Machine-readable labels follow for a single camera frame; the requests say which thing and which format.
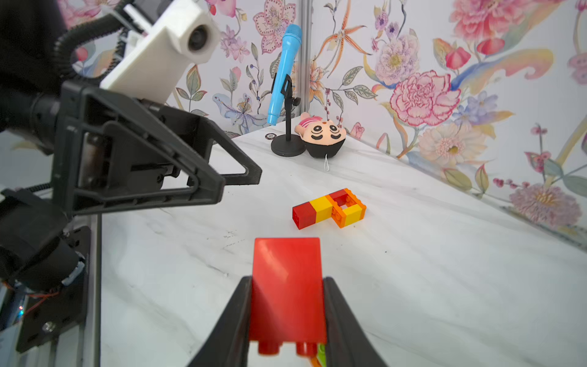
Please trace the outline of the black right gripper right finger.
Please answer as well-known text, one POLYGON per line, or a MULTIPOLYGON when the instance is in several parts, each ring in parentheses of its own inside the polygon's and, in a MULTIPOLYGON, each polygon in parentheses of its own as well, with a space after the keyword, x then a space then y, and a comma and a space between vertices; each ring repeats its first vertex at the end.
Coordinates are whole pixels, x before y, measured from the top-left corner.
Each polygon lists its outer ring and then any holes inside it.
POLYGON ((323 280, 328 367, 387 367, 331 277, 323 280))

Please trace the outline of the small red lego brick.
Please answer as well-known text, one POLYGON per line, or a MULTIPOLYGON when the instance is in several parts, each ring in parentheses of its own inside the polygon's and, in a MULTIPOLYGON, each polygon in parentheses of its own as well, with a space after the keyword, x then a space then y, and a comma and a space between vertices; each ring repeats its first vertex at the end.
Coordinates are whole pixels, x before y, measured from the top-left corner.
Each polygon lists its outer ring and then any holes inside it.
POLYGON ((340 191, 331 193, 330 197, 336 202, 338 206, 345 206, 347 205, 349 195, 346 189, 342 189, 340 191))

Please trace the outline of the lime green lego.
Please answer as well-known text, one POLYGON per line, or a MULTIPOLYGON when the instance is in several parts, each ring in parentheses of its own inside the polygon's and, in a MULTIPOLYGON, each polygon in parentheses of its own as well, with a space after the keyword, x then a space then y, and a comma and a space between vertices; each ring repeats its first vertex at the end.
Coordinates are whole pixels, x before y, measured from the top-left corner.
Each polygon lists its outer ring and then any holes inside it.
POLYGON ((326 346, 324 344, 319 344, 317 348, 316 354, 316 366, 319 367, 327 367, 327 358, 326 358, 326 346))

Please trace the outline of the small orange lego brick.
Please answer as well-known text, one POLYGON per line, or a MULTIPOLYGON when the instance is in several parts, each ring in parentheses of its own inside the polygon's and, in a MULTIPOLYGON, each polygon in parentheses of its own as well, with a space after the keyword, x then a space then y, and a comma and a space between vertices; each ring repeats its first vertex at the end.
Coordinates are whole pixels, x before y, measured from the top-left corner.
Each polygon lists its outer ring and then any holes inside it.
POLYGON ((326 196, 332 200, 333 203, 333 212, 331 218, 334 220, 336 225, 339 226, 339 228, 344 228, 345 214, 343 213, 343 210, 345 209, 345 206, 338 206, 329 194, 326 196))

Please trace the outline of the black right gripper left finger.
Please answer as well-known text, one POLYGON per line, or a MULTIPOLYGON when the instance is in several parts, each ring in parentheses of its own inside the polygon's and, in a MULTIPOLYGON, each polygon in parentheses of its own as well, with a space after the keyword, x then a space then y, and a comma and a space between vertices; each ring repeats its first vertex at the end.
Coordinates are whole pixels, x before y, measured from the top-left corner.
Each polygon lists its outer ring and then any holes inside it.
POLYGON ((251 304, 252 276, 246 276, 238 283, 206 342, 187 365, 247 366, 251 304))

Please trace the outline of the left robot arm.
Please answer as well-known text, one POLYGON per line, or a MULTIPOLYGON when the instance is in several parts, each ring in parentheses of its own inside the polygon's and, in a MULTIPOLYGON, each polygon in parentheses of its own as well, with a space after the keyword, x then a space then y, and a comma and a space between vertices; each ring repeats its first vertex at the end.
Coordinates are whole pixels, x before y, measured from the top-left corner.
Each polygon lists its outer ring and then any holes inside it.
POLYGON ((73 217, 220 202, 261 168, 210 119, 166 105, 220 42, 194 1, 120 1, 67 28, 55 1, 1 4, 1 280, 38 298, 87 260, 73 217))

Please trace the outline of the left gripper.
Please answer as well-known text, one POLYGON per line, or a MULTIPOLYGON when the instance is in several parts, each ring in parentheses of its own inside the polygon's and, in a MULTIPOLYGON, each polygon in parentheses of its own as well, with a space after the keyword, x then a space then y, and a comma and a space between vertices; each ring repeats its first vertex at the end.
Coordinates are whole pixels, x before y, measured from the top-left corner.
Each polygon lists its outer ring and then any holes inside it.
POLYGON ((80 83, 58 96, 1 89, 1 127, 53 156, 51 202, 73 215, 220 202, 262 169, 208 118, 80 83), (219 174, 217 143, 244 169, 219 174))

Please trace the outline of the small yellow lego brick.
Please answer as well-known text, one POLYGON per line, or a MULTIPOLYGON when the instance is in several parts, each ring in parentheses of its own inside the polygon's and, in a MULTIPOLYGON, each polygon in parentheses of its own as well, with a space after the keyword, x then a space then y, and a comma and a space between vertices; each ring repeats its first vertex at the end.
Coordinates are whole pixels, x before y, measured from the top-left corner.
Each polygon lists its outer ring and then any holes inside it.
POLYGON ((353 206, 348 206, 343 210, 345 214, 345 222, 344 226, 350 226, 354 223, 357 223, 359 220, 364 218, 365 209, 359 205, 355 204, 353 206))

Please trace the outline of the red square lego brick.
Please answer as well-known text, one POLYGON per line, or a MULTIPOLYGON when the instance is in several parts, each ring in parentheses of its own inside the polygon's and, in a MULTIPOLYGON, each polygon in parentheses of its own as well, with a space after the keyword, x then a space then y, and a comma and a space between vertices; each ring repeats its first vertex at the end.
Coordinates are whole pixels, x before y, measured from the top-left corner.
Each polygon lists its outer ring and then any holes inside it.
POLYGON ((298 229, 304 229, 316 223, 316 210, 310 202, 292 208, 292 219, 298 229))

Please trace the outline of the orange lego plate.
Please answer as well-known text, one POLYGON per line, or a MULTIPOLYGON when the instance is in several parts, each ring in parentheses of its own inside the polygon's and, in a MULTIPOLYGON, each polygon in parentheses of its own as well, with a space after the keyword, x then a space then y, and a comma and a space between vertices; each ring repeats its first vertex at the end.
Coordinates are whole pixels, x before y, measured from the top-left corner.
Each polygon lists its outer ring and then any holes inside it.
POLYGON ((353 194, 353 192, 350 191, 350 189, 348 189, 348 188, 345 188, 345 189, 346 189, 346 191, 347 191, 347 193, 349 195, 348 202, 347 202, 347 205, 345 205, 345 208, 347 208, 348 206, 353 206, 355 204, 359 204, 359 205, 361 205, 365 209, 365 212, 364 212, 364 218, 365 218, 365 213, 366 213, 366 206, 365 206, 365 204, 362 203, 362 201, 359 200, 359 198, 356 197, 356 195, 353 194))

